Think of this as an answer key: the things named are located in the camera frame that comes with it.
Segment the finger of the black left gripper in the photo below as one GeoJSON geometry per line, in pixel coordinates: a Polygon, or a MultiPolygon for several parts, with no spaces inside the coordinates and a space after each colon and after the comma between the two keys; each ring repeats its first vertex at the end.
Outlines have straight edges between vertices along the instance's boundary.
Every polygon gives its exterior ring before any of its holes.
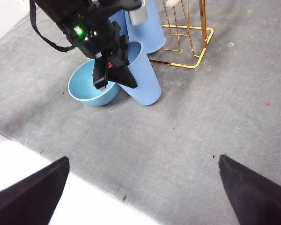
{"type": "Polygon", "coordinates": [[[138,86],[135,78],[133,77],[127,65],[122,65],[120,67],[111,67],[107,71],[108,81],[122,84],[132,89],[138,86]]]}
{"type": "Polygon", "coordinates": [[[106,60],[104,58],[97,58],[93,68],[93,85],[97,90],[104,90],[107,84],[106,60]]]}

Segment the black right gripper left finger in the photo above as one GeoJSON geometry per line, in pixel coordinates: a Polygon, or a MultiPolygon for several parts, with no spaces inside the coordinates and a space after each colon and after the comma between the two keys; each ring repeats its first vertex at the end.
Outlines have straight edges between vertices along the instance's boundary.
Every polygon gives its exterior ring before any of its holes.
{"type": "Polygon", "coordinates": [[[47,225],[59,203],[69,174],[62,157],[0,191],[0,225],[47,225]]]}

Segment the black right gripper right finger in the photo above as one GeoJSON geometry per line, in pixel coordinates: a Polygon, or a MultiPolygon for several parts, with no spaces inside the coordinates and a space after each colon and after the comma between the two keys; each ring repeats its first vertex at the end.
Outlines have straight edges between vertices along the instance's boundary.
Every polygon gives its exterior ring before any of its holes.
{"type": "Polygon", "coordinates": [[[281,185],[227,155],[220,155],[219,169],[241,225],[281,225],[281,185]]]}

